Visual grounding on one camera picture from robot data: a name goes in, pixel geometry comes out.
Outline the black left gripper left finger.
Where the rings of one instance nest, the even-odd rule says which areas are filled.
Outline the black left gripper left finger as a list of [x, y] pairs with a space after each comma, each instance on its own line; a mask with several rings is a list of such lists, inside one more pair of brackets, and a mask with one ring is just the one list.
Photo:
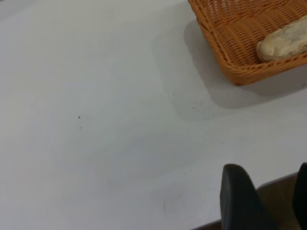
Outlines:
[[223, 167], [220, 190], [223, 230], [277, 230], [245, 169], [236, 164]]

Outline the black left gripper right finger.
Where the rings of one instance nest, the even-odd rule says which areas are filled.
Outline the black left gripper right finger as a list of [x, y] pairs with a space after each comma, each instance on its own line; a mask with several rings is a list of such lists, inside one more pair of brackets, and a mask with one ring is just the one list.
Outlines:
[[304, 162], [296, 177], [293, 210], [302, 230], [307, 230], [307, 163]]

